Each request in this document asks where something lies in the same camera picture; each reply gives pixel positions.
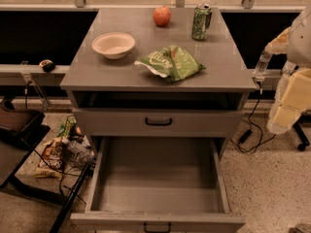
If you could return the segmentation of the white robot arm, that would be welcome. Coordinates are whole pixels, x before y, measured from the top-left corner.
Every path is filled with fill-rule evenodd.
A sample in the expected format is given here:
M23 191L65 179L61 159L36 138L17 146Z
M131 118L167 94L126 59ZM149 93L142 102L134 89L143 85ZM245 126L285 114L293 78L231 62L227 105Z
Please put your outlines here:
M311 7L306 6L265 50L287 56L267 123L268 131L279 135L311 108Z

